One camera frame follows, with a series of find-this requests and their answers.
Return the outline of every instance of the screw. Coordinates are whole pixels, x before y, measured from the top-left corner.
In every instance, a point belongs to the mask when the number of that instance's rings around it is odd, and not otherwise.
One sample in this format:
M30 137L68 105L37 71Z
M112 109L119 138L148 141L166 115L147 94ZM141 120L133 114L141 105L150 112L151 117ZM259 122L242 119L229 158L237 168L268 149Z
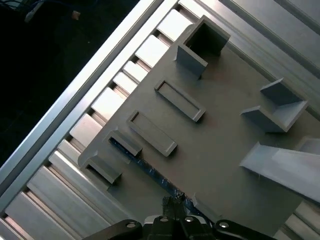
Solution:
M168 222L169 219L167 217L163 216L162 218L160 218L160 221L161 222Z
M136 224L134 222L130 222L126 225L127 228L132 229L136 226Z
M185 218L185 220L186 220L188 223L191 223L191 222L194 220L194 218L193 218L192 216L187 216L187 217Z
M226 229L226 228L229 227L229 224L226 223L226 222L220 222L220 223L219 223L219 226L222 227L222 228L224 228L224 229Z

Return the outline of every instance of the cable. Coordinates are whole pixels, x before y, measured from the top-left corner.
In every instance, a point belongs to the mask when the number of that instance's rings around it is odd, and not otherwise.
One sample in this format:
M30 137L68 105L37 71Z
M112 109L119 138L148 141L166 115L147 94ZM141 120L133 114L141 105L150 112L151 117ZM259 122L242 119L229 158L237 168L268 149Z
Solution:
M94 7L97 3L98 3L98 0L95 0L93 4L89 5L89 6L81 6L81 5L72 5L72 4L68 4L68 3L65 3L63 1L58 1L58 0L38 0L36 2L34 2L31 6L30 6L30 11L32 11L37 4L39 3L42 3L42 2L48 2L48 3L56 3L56 4L61 4L61 5L64 5L66 7L69 7L71 9L89 9L89 8L92 8Z
M2 1L0 1L0 5L3 6L3 7L5 7L5 8L8 9L8 10L16 10L16 8L17 8L16 6L10 6L10 5L2 2Z
M17 1L17 0L7 0L7 1L3 1L2 3L7 4L7 5L8 5L8 3L17 3L17 4L22 4L22 5L24 5L24 6L30 6L30 5L28 5L28 4L25 4L25 3L23 3L23 2L19 2L19 1Z

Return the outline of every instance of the gray block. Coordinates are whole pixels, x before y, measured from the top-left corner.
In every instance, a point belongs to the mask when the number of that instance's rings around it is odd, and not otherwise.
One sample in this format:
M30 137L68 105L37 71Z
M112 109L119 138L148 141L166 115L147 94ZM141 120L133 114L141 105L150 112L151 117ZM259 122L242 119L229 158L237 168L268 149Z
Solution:
M240 166L320 203L320 155L261 145Z
M206 109L189 94L165 78L162 78L155 85L154 89L195 122L197 122L206 111Z
M105 137L103 142L109 142L112 139L118 142L133 156L137 156L142 151L141 146L139 146L135 141L121 133L119 130L110 131L110 133Z
M175 141L153 124L141 112L135 110L127 120L128 125L155 149L168 157L177 147Z
M114 184L121 176L121 172L112 167L108 162L99 156L96 151L93 156L81 163L80 168L84 173L89 171L92 175L101 180L107 180L107 184Z
M287 88L283 82L283 78L274 81L262 87L260 92L278 106L302 101L302 99Z
M205 71L208 65L205 60L183 44L179 44L177 47L176 61L186 70L192 72L197 79L201 77L201 74Z

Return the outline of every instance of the rectangular slot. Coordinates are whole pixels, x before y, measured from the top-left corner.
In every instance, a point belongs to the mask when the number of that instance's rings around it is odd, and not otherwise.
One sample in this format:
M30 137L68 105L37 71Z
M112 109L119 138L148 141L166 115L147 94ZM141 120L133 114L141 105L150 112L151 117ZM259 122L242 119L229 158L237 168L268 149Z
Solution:
M195 122L206 111L196 100L166 79L160 80L154 89Z
M168 157L177 147L177 143L175 141L168 137L139 111L134 111L127 122L130 128L132 128L165 157Z
M110 140L115 140L133 156L137 156L142 151L141 146L137 145L133 140L123 135L119 130L110 131L105 139L109 142Z

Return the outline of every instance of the dark background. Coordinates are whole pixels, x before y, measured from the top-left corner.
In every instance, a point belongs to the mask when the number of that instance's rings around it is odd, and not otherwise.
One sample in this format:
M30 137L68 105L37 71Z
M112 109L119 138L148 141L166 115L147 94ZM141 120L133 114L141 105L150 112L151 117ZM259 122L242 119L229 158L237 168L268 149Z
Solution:
M45 2L29 23L0 7L0 166L138 1Z

